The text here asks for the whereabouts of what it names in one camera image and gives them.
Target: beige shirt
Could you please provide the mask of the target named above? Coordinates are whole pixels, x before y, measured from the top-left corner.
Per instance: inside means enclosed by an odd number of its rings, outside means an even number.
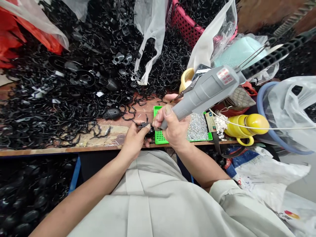
[[[154,150],[141,151],[112,194],[68,236],[294,235],[233,180],[217,181],[207,193],[187,182],[167,153]]]

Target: yellow thermos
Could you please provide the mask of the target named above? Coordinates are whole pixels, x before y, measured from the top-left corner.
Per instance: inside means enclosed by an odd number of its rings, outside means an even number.
[[[239,144],[243,146],[251,146],[254,143],[253,137],[257,134],[265,134],[268,132],[267,129],[256,129],[256,128],[269,128],[269,122],[265,117],[260,114],[250,114],[250,115],[238,115],[228,118],[229,122],[239,124],[246,127],[244,128],[233,125],[231,123],[227,124],[227,129],[224,131],[227,135],[231,137],[236,137]],[[249,143],[245,144],[240,139],[248,138]]]

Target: sleeve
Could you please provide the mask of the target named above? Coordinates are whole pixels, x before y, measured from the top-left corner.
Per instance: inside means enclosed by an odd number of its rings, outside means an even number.
[[[239,188],[234,180],[216,181],[209,194],[232,219],[256,236],[295,237],[273,211]]]

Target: light blue container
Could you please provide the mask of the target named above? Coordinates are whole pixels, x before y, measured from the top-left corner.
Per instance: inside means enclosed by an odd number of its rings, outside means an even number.
[[[232,68],[241,64],[246,58],[251,56],[255,51],[260,49],[262,45],[251,37],[243,37],[236,42],[234,42],[230,47],[228,47],[220,56],[214,60],[214,65],[216,67],[222,65],[228,65]],[[249,63],[244,65],[242,68],[247,68],[252,64],[256,63],[260,59],[267,55],[267,51],[263,50]]]

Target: green tray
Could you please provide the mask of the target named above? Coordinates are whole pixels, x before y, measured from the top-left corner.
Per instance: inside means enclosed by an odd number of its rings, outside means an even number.
[[[158,113],[158,110],[160,110],[163,106],[154,106],[154,117]],[[195,140],[190,142],[201,142],[201,141],[211,141],[213,140],[212,133],[208,133],[208,139],[207,140]],[[169,144],[169,142],[165,139],[164,135],[162,135],[162,131],[155,131],[155,143],[157,145],[160,144]]]

